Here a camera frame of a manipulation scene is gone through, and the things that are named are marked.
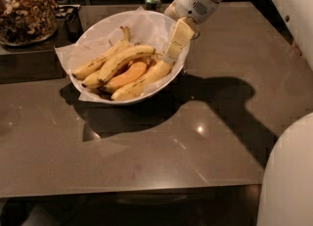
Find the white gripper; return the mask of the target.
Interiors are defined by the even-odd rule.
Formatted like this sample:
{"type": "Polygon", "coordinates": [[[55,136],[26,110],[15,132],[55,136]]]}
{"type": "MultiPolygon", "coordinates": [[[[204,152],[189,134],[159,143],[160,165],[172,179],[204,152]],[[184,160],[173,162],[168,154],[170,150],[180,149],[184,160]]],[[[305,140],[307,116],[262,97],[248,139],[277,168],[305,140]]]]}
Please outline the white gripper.
{"type": "Polygon", "coordinates": [[[170,32],[162,59],[173,64],[196,33],[196,23],[204,23],[218,8],[212,0],[175,0],[164,14],[177,21],[170,32]]]}

